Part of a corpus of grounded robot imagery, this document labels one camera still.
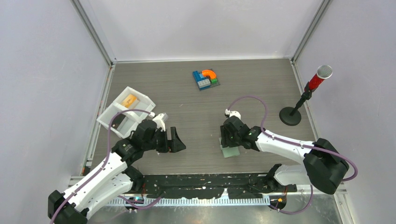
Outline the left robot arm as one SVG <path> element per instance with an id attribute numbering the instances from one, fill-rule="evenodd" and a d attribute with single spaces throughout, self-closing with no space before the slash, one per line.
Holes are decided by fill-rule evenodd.
<path id="1" fill-rule="evenodd" d="M 166 130 L 152 120 L 145 119 L 111 148 L 109 155 L 64 192 L 54 190 L 48 197 L 48 217 L 52 224 L 85 224 L 103 206 L 128 191 L 138 193 L 144 183 L 143 174 L 132 164 L 144 152 L 176 153 L 186 149 L 176 128 Z"/>

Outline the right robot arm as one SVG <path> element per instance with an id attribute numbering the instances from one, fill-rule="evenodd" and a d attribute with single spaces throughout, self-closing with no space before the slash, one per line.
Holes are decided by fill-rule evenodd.
<path id="1" fill-rule="evenodd" d="M 224 121 L 220 134 L 223 148 L 243 147 L 297 162 L 295 166 L 280 165 L 266 179 L 271 191 L 289 184 L 310 184 L 333 195 L 349 170 L 346 158 L 326 139 L 312 142 L 284 137 L 259 126 L 250 128 L 237 116 Z"/>

